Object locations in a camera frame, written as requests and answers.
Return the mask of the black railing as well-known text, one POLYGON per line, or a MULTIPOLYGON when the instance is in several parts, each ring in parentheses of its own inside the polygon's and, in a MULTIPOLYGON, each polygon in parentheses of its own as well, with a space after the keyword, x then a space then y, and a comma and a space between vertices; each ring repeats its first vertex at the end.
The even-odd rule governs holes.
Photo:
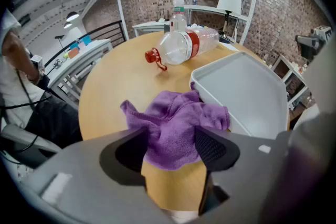
POLYGON ((75 47, 75 44, 85 35, 89 35, 92 41, 103 39, 103 38, 112 38, 112 43, 117 42, 113 47, 120 45, 126 41, 125 32, 122 26, 122 20, 115 21, 103 26, 100 26, 88 33, 76 38, 74 41, 70 42, 68 45, 64 46, 63 49, 58 51, 54 56, 52 56, 46 63, 45 67, 48 67, 53 63, 59 56, 64 55, 70 49, 75 47))

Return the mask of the grey tray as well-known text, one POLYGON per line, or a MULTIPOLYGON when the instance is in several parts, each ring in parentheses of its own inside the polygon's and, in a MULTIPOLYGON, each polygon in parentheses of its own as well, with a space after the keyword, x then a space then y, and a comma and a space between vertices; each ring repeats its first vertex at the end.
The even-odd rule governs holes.
POLYGON ((190 82, 203 102, 228 108, 231 132, 274 140, 287 130, 285 83, 245 52, 195 69, 190 82))

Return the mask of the purple cloth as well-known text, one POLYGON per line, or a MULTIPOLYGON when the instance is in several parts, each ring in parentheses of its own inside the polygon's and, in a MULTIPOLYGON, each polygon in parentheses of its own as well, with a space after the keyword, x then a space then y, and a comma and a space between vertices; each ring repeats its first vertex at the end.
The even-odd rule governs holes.
POLYGON ((228 108, 201 102, 195 88, 185 93, 162 91, 143 113, 128 100, 120 108, 128 128, 147 129, 148 149, 144 160, 162 170, 178 170, 200 161, 194 142, 195 127, 218 130, 230 127, 228 108))

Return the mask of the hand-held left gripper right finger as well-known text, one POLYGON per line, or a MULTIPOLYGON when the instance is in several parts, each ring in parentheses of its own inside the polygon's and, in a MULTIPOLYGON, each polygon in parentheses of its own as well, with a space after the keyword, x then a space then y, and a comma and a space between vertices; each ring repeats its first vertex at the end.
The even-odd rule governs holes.
POLYGON ((195 147, 207 177, 228 196, 194 224, 260 224, 263 206, 286 158, 290 132, 276 139, 195 127, 195 147))

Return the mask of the large clear bottle red label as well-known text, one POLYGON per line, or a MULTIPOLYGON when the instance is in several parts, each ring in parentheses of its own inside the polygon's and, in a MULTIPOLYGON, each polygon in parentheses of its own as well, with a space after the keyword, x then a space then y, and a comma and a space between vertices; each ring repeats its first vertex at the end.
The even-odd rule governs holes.
POLYGON ((145 59, 165 71, 168 65, 180 65, 213 50, 219 44, 219 39, 218 31, 212 28, 171 31, 164 34, 157 46, 145 53, 145 59))

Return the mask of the small clear bottle green label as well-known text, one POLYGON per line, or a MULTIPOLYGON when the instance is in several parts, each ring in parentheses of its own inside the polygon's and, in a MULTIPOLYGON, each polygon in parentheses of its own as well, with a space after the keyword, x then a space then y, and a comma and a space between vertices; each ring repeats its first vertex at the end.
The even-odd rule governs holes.
POLYGON ((174 0, 173 6, 173 15, 170 18, 170 31, 185 31, 187 20, 185 17, 184 0, 174 0))

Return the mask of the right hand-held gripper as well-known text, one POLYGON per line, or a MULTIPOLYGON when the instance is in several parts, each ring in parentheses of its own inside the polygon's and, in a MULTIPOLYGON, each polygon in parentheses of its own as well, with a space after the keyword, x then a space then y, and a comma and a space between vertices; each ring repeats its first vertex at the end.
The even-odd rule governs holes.
POLYGON ((313 60, 332 36, 329 26, 319 26, 311 29, 309 36, 297 35, 295 41, 299 54, 307 60, 313 60))

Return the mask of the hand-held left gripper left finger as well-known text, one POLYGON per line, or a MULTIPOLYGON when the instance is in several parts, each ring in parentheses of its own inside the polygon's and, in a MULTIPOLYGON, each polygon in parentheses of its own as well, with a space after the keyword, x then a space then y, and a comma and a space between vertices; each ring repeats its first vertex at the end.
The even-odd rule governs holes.
POLYGON ((170 224, 146 193, 145 129, 72 144, 26 178, 26 199, 54 223, 170 224))

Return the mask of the small white desk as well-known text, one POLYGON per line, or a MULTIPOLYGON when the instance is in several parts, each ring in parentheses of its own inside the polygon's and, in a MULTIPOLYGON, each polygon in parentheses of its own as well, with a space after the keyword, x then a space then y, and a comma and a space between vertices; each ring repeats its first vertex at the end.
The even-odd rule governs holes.
POLYGON ((136 37, 142 35, 142 34, 147 34, 147 33, 153 33, 153 32, 158 32, 158 31, 164 31, 165 28, 169 29, 170 22, 146 22, 146 23, 141 23, 137 25, 133 25, 132 28, 134 30, 134 34, 136 37))

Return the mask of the long white desk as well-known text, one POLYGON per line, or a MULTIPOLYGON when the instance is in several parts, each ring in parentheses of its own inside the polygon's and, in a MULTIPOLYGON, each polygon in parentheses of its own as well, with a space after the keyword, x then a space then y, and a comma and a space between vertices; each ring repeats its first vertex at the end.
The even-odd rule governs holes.
POLYGON ((66 60, 50 77, 48 88, 76 110, 79 108, 81 89, 77 86, 77 75, 89 73, 102 58, 104 52, 111 51, 111 39, 95 40, 76 56, 66 60))

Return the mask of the black router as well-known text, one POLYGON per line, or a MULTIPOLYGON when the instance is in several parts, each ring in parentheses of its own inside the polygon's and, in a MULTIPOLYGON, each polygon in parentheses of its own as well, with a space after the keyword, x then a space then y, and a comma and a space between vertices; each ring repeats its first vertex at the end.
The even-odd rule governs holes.
POLYGON ((158 11, 156 22, 163 23, 163 22, 168 22, 169 20, 170 20, 170 11, 169 10, 158 11))

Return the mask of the white side rack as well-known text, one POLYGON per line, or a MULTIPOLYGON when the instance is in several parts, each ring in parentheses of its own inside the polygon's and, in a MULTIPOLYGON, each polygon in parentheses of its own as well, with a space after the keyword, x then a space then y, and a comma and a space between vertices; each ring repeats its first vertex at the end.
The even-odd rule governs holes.
POLYGON ((279 55, 271 70, 285 83, 288 108, 294 111, 298 106, 309 108, 314 101, 304 81, 301 67, 279 55))

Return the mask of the grey office chair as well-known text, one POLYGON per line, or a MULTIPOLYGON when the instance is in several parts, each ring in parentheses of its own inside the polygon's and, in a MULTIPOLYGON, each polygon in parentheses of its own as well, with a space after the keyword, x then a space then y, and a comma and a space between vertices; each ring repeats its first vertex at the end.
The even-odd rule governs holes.
POLYGON ((0 132, 0 153, 30 168, 37 168, 60 151, 53 142, 12 124, 0 132))

